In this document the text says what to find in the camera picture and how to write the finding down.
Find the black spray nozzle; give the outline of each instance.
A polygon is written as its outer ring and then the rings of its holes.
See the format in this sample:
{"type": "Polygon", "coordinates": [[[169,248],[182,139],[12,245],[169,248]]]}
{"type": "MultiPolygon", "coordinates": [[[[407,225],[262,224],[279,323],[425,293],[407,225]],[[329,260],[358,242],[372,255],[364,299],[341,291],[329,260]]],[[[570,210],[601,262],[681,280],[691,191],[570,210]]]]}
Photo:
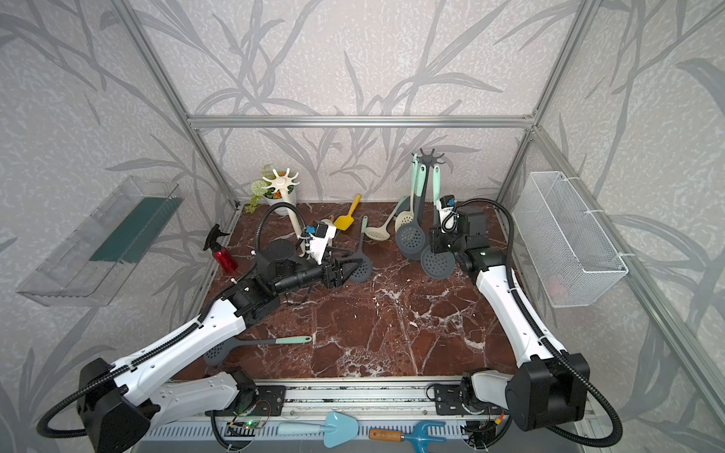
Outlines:
{"type": "Polygon", "coordinates": [[[212,226],[212,230],[207,235],[207,241],[204,242],[203,250],[211,248],[212,252],[218,252],[222,249],[222,246],[217,242],[221,236],[229,236],[229,233],[224,233],[219,229],[219,224],[216,223],[212,226]]]}

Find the white utensil holder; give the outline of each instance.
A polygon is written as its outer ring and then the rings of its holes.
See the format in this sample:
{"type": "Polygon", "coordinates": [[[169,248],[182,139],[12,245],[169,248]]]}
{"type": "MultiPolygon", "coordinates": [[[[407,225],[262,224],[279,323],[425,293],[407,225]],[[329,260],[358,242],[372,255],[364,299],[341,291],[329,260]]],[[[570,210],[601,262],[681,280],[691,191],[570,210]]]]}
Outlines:
{"type": "Polygon", "coordinates": [[[627,266],[562,172],[534,172],[513,210],[552,307],[593,304],[627,266]]]}

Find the white flower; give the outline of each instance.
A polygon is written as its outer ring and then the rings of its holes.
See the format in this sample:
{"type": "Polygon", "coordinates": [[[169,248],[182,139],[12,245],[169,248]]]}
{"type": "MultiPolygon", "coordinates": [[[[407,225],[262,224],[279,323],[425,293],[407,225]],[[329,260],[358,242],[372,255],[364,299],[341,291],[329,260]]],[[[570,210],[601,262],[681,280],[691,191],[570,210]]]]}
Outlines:
{"type": "Polygon", "coordinates": [[[253,182],[251,184],[250,188],[252,189],[252,193],[254,195],[263,196],[264,194],[267,193],[267,190],[269,190],[269,189],[267,189],[268,186],[269,186],[269,184],[267,183],[267,181],[258,180],[258,181],[253,182]]]}

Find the potted plant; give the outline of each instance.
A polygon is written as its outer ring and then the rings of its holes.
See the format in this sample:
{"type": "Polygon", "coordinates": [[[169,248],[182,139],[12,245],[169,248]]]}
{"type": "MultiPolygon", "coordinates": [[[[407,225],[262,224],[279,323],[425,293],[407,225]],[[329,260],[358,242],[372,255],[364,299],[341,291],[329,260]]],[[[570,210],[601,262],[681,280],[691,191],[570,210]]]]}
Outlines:
{"type": "MultiPolygon", "coordinates": [[[[275,174],[272,171],[272,164],[266,164],[264,167],[262,167],[260,174],[267,179],[276,178],[275,174]]],[[[285,172],[281,172],[278,174],[280,176],[284,176],[285,172]]],[[[283,201],[282,195],[279,192],[275,192],[273,188],[267,188],[269,185],[270,184],[267,181],[261,179],[252,182],[252,184],[250,185],[250,188],[252,190],[252,198],[249,200],[249,203],[244,207],[245,212],[251,214],[256,211],[263,199],[270,206],[274,206],[275,204],[283,201]]],[[[292,204],[297,205],[297,192],[294,190],[294,186],[287,186],[287,190],[289,191],[289,198],[292,201],[292,204]]],[[[285,208],[275,209],[275,212],[279,215],[287,215],[287,209],[285,208]]]]}

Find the clear plastic tray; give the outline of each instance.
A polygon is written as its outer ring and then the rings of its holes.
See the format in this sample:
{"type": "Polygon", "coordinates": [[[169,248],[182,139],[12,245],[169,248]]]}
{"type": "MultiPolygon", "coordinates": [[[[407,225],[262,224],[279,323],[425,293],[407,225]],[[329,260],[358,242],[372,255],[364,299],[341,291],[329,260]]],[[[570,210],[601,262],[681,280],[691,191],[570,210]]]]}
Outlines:
{"type": "Polygon", "coordinates": [[[177,187],[130,176],[17,292],[46,306],[108,305],[183,201],[177,187]]]}

